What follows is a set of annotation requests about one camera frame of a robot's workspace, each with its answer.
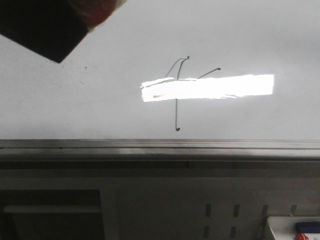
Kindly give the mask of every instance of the metal ledge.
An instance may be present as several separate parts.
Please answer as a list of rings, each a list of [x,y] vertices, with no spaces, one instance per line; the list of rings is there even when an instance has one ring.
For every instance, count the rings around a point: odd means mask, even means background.
[[[201,160],[246,158],[320,159],[320,141],[287,140],[188,140],[188,139],[79,139],[0,140],[0,161],[12,158],[182,158]]]

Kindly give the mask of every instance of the rectangular hole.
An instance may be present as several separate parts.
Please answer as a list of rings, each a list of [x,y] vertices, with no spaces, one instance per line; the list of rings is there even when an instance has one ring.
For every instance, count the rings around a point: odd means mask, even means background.
[[[240,205],[239,204],[234,205],[233,217],[234,218],[239,217],[239,212],[240,212]]]
[[[290,208],[290,213],[291,215],[296,215],[296,211],[297,211],[297,205],[292,205],[291,208]]]
[[[205,216],[206,216],[207,218],[210,218],[210,216],[211,216],[211,204],[207,204],[207,205],[206,205],[206,208],[205,208]]]
[[[232,226],[231,230],[230,230],[230,238],[231,239],[234,239],[236,237],[236,231],[237,231],[237,228],[235,226]]]
[[[208,239],[209,238],[209,227],[205,226],[203,229],[203,238]]]
[[[263,205],[262,207],[262,211],[261,211],[261,217],[265,218],[268,214],[268,208],[269,206],[268,205]]]
[[[105,239],[98,190],[3,190],[0,208],[1,240]]]

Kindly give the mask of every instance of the black eraser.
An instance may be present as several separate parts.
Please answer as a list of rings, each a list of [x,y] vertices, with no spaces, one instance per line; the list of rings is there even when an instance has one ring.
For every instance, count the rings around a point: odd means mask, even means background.
[[[0,34],[57,63],[87,33],[67,0],[0,0]]]

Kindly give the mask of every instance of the white container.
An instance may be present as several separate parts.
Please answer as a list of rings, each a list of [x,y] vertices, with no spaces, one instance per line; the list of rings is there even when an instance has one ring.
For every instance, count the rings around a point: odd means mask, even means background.
[[[295,240],[295,224],[299,222],[318,222],[320,217],[314,216],[270,216],[265,227],[265,240]]]

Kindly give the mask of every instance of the red object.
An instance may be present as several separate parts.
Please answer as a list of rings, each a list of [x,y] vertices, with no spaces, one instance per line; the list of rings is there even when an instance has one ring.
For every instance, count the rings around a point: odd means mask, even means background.
[[[103,23],[115,10],[117,0],[68,0],[79,17],[92,29]]]
[[[295,240],[309,240],[309,238],[304,233],[297,233]]]

